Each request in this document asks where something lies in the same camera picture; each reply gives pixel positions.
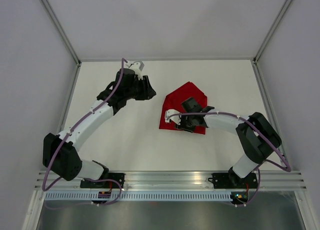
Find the aluminum frame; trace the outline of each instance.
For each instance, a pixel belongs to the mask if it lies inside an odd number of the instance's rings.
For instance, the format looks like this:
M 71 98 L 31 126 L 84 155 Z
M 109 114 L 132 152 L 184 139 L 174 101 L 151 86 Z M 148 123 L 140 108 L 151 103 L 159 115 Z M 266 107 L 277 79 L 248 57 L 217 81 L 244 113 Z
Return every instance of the aluminum frame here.
M 75 85 L 77 82 L 77 78 L 78 78 L 78 74 L 81 66 L 81 60 L 78 58 L 75 50 L 73 49 L 72 44 L 70 43 L 65 31 L 63 30 L 63 27 L 61 26 L 58 18 L 56 17 L 49 1 L 40 0 L 40 2 L 44 10 L 47 12 L 57 32 L 60 34 L 61 39 L 63 40 L 65 46 L 67 47 L 70 55 L 72 56 L 72 58 L 77 64 L 77 69 L 75 71 L 74 79 L 70 87 L 69 96 L 67 97 L 67 101 L 63 111 L 63 116 L 61 117 L 59 128 L 57 130 L 59 132 L 61 129 L 63 129 L 67 115 L 68 115 L 71 99 L 74 93 Z M 281 23 L 285 13 L 289 9 L 292 2 L 293 0 L 284 1 L 281 10 L 279 11 L 272 26 L 270 27 L 257 54 L 253 59 L 251 59 L 251 64 L 257 80 L 257 84 L 260 90 L 263 104 L 267 113 L 267 117 L 277 132 L 279 132 L 279 126 L 277 124 L 277 120 L 272 108 L 270 98 L 268 97 L 263 76 L 261 74 L 260 69 L 258 68 L 258 61 L 261 55 L 263 54 L 266 46 L 268 45 L 270 39 L 272 38 L 273 34 L 275 33 L 276 29 L 278 28 L 279 24 Z M 285 153 L 283 147 L 280 148 L 280 151 L 282 153 Z M 178 192 L 178 191 L 181 191 L 182 189 L 189 192 L 190 191 L 197 191 L 197 192 L 217 191 L 217 189 L 213 188 L 212 183 L 208 182 L 207 180 L 208 177 L 211 176 L 210 174 L 213 172 L 217 172 L 217 171 L 174 171 L 174 172 L 127 171 L 127 172 L 124 172 L 126 174 L 125 176 L 126 182 L 124 185 L 124 190 L 128 192 L 133 192 L 133 191 L 153 192 L 153 191 L 159 191 L 159 190 Z M 33 230 L 33 229 L 36 229 L 37 227 L 43 202 L 46 196 L 46 193 L 42 192 L 41 190 L 43 177 L 44 177 L 44 171 L 41 171 L 34 185 L 35 188 L 34 188 L 31 202 L 30 202 L 30 205 L 26 214 L 26 218 L 22 227 L 23 230 L 29 230 L 29 229 Z M 49 174 L 48 184 L 52 182 L 52 180 L 55 179 L 56 177 L 57 175 L 51 172 Z M 69 182 L 61 180 L 52 189 L 54 191 L 57 191 L 57 190 L 77 191 L 77 192 L 85 191 L 85 189 L 79 188 L 80 181 L 81 181 L 80 179 L 75 179 Z M 306 229 L 307 230 L 320 229 L 319 226 L 317 225 L 317 222 L 315 221 L 316 217 L 310 205 L 311 201 L 308 196 L 306 185 L 299 171 L 293 171 L 291 173 L 286 173 L 283 171 L 261 171 L 260 191 L 266 191 L 266 192 L 294 191 L 297 202 L 298 202 L 298 207 L 301 212 Z

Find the metal corner post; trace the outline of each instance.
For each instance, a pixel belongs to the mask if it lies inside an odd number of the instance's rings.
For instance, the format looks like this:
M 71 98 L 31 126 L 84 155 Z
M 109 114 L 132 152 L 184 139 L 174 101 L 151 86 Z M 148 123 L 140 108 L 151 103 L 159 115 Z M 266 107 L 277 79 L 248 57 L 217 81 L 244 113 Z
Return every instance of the metal corner post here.
M 48 17 L 50 18 L 52 24 L 54 25 L 55 29 L 57 30 L 58 34 L 60 35 L 65 47 L 67 48 L 67 50 L 69 51 L 70 55 L 72 56 L 73 60 L 75 61 L 75 63 L 77 65 L 79 65 L 81 63 L 81 61 L 79 60 L 77 53 L 75 52 L 75 49 L 73 48 L 71 42 L 69 41 L 62 25 L 60 24 L 53 8 L 51 7 L 50 3 L 48 0 L 39 0 L 44 8 L 44 10 L 46 11 L 46 13 L 48 14 Z
M 281 23 L 282 19 L 284 18 L 286 12 L 288 11 L 289 7 L 291 6 L 292 2 L 294 0 L 285 0 L 279 13 L 277 14 L 275 20 L 273 21 L 268 33 L 266 34 L 258 52 L 256 53 L 255 57 L 254 57 L 254 61 L 257 62 L 260 57 L 262 56 L 262 53 L 264 52 L 264 50 L 266 49 L 270 39 L 272 38 L 273 34 L 275 33 L 275 31 L 277 30 L 279 24 Z

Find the red cloth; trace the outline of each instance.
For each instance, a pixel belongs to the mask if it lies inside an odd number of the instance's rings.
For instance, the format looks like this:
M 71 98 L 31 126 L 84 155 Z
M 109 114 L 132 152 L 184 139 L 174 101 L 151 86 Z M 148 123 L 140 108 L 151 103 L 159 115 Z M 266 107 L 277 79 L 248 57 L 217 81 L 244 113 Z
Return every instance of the red cloth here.
M 169 109 L 175 109 L 181 113 L 185 113 L 186 111 L 181 104 L 191 97 L 194 98 L 203 108 L 208 104 L 207 96 L 202 91 L 200 91 L 200 89 L 197 88 L 196 85 L 188 81 L 186 84 L 182 85 L 177 90 L 173 91 L 165 97 L 164 103 L 162 105 L 159 129 L 180 131 L 179 129 L 175 128 L 176 124 L 173 121 L 170 123 L 165 122 L 165 113 Z M 206 128 L 203 126 L 197 126 L 195 127 L 194 132 L 197 134 L 206 134 Z

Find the black bracket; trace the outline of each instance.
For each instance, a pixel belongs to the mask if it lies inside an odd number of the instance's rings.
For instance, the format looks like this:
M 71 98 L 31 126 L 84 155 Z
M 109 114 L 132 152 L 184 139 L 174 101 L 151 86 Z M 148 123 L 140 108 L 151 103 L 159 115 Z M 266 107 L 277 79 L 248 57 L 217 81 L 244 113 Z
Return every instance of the black bracket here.
M 250 189 L 258 187 L 257 175 L 253 172 L 245 178 L 241 178 L 241 182 L 237 185 L 230 180 L 229 175 L 228 172 L 212 173 L 212 178 L 208 178 L 208 181 L 213 184 L 214 189 L 246 189 L 247 184 Z
M 109 172 L 107 174 L 107 177 L 104 177 L 104 179 L 115 180 L 121 185 L 121 188 L 123 188 L 125 183 L 125 174 L 117 173 L 117 172 Z M 80 188 L 81 189 L 109 189 L 110 183 L 111 183 L 112 189 L 119 189 L 119 186 L 112 181 L 111 182 L 109 181 L 92 182 L 89 180 L 81 181 Z

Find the metal rail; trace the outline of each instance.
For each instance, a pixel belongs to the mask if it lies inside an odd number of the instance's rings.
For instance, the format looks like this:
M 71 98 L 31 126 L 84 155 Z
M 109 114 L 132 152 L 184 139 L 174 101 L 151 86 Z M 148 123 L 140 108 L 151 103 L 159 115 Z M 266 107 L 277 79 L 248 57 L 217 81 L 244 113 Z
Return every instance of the metal rail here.
M 235 191 L 234 189 L 214 189 L 208 178 L 212 173 L 226 173 L 226 171 L 112 171 L 112 173 L 125 173 L 124 191 Z M 45 172 L 41 171 L 37 177 L 34 188 L 41 190 Z M 51 172 L 47 185 L 52 183 L 58 175 Z M 51 190 L 77 190 L 81 179 L 71 181 L 61 179 Z M 306 191 L 306 185 L 299 171 L 290 173 L 284 171 L 261 171 L 260 191 Z

